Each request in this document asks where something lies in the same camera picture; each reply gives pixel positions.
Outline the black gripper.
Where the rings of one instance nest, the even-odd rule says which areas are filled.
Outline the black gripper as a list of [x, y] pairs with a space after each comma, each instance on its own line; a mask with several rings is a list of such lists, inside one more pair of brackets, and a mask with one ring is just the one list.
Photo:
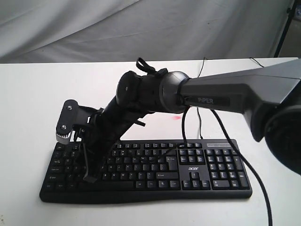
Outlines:
[[97, 181], [112, 146], [145, 115], [145, 111], [106, 107], [101, 113], [91, 116], [92, 129], [85, 133], [81, 141], [86, 166], [85, 182]]

